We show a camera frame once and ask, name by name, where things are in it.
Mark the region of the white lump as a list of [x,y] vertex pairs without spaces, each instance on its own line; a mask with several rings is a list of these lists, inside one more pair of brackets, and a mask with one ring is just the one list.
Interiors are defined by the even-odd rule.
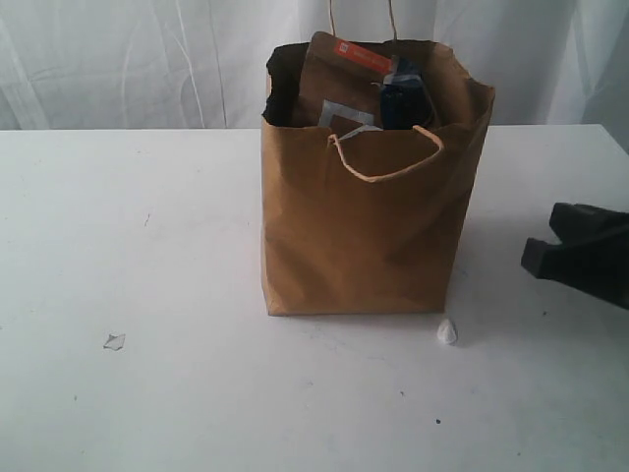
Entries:
[[450,319],[443,319],[438,325],[436,336],[443,345],[455,345],[458,341],[458,331],[455,323]]

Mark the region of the long spaghetti packet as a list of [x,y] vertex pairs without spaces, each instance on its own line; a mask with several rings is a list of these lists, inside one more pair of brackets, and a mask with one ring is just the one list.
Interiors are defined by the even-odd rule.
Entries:
[[383,128],[429,128],[436,115],[420,68],[400,56],[393,56],[391,60],[391,71],[380,86],[380,119]]

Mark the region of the brown snack pouch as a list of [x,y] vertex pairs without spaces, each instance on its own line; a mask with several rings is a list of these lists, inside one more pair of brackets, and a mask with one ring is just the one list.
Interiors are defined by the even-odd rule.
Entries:
[[316,32],[306,51],[292,125],[329,128],[339,136],[362,126],[380,129],[380,89],[391,70],[391,58]]

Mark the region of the white blue milk carton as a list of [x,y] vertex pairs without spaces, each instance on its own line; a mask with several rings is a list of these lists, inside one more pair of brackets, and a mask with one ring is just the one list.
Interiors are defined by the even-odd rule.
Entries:
[[381,131],[382,131],[382,129],[377,127],[377,126],[364,124],[364,125],[356,128],[356,129],[354,129],[354,130],[344,134],[343,136],[341,136],[339,138],[339,141],[345,141],[345,140],[354,138],[354,137],[360,135],[361,133],[365,133],[365,132],[381,132]]

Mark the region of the brown paper bag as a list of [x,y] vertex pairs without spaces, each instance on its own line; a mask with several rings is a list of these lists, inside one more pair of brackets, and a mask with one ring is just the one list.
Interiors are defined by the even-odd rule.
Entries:
[[495,92],[441,43],[354,42],[421,70],[429,128],[295,127],[305,43],[267,61],[261,126],[262,287],[273,316],[440,313]]

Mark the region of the small torn paper scrap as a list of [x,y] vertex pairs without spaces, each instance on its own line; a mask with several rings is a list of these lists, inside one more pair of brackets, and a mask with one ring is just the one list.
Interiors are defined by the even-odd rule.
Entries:
[[126,335],[121,334],[109,334],[107,340],[103,344],[105,350],[111,350],[117,352],[124,348]]

